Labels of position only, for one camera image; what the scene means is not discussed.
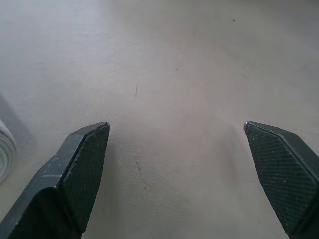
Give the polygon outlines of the white rolled towel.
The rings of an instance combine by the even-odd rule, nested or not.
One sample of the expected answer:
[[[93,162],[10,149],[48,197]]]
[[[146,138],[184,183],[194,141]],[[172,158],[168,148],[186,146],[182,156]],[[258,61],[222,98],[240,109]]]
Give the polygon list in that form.
[[[0,184],[12,171],[17,156],[17,145],[12,133],[0,120]]]

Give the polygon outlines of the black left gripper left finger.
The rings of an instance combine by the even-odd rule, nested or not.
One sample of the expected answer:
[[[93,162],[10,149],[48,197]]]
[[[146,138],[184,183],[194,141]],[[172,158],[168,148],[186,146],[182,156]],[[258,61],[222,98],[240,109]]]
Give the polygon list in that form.
[[[0,223],[0,239],[81,239],[99,190],[110,125],[83,127],[25,187]]]

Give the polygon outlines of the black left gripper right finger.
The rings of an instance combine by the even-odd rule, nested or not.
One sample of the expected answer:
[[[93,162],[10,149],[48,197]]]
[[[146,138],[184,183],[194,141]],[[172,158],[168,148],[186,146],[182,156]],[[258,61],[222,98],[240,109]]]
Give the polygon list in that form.
[[[296,134],[247,121],[259,182],[290,239],[319,239],[319,157]]]

